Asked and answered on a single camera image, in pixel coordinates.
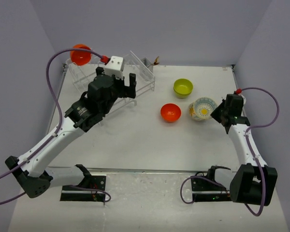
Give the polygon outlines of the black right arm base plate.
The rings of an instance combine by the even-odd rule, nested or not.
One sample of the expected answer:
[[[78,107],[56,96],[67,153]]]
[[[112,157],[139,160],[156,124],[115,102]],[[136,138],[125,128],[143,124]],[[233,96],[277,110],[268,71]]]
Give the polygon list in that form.
[[[191,179],[192,200],[194,202],[229,202],[229,191],[206,180]]]

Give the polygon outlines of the patterned beige bowl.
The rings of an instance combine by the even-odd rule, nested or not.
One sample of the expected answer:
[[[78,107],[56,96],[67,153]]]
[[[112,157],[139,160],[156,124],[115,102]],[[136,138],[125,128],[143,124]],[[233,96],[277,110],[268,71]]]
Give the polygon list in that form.
[[[191,117],[191,119],[195,120],[195,121],[199,121],[199,118],[197,117],[195,111],[194,111],[194,103],[191,103],[188,107],[188,113]]]

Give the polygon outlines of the lime green bowl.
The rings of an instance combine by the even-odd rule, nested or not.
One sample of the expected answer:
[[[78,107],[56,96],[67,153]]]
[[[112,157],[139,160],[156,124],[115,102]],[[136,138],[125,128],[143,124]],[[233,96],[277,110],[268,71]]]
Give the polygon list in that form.
[[[174,95],[179,99],[186,99],[192,93],[192,89],[184,89],[182,91],[177,91],[174,89]]]
[[[184,89],[192,89],[193,90],[193,84],[190,80],[188,79],[177,79],[174,82],[174,89],[176,89],[177,91],[182,91]]]

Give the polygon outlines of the orange bowl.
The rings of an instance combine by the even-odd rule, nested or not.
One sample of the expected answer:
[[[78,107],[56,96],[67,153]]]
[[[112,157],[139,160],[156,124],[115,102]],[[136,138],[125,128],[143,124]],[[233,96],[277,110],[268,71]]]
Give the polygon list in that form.
[[[76,44],[73,48],[91,50],[91,48],[85,44]],[[72,63],[75,63],[78,66],[83,66],[91,61],[91,53],[73,50],[70,52],[70,59]]]
[[[165,122],[174,123],[181,117],[182,112],[178,105],[167,103],[161,107],[160,115]]]

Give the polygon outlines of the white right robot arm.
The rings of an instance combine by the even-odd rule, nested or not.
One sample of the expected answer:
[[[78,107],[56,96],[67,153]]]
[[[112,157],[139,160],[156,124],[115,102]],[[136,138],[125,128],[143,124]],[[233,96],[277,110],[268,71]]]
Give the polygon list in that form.
[[[234,173],[229,168],[212,166],[206,175],[206,185],[212,190],[224,187],[234,203],[268,206],[278,174],[261,157],[251,134],[252,126],[242,116],[243,106],[242,96],[228,94],[211,114],[231,139],[240,167]]]

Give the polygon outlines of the grey cutlery holder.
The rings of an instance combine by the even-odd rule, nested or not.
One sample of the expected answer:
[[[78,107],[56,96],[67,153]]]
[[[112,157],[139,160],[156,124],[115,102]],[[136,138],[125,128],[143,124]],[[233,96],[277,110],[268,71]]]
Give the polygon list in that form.
[[[147,58],[143,58],[141,59],[141,62],[151,71],[153,72],[153,63],[147,59]]]

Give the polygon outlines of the brown wooden spoon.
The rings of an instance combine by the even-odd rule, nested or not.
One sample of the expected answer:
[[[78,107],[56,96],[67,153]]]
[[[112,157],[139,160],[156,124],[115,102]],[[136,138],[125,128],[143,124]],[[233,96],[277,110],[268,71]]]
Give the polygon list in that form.
[[[159,56],[157,56],[157,57],[155,58],[154,62],[152,63],[153,66],[157,66],[157,65],[159,65],[159,63],[160,63],[160,62],[159,62],[159,58],[160,58]]]

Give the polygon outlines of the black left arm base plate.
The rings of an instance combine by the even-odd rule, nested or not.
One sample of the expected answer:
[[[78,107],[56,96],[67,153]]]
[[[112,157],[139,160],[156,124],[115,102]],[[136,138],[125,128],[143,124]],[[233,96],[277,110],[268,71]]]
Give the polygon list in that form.
[[[84,189],[105,191],[106,175],[93,175],[88,183],[79,186]],[[69,186],[63,186],[60,195],[61,202],[101,202],[109,200],[105,193],[100,191],[79,190]]]

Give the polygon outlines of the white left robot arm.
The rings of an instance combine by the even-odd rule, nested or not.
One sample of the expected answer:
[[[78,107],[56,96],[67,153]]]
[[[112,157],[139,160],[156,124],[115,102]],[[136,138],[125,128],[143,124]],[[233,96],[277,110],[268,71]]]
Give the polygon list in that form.
[[[20,157],[10,156],[5,164],[30,198],[49,188],[70,186],[87,190],[92,175],[81,164],[69,168],[51,168],[50,162],[70,143],[88,132],[109,113],[118,98],[136,97],[136,75],[129,74],[129,85],[104,68],[89,83],[87,91],[65,112],[62,121],[34,148]]]

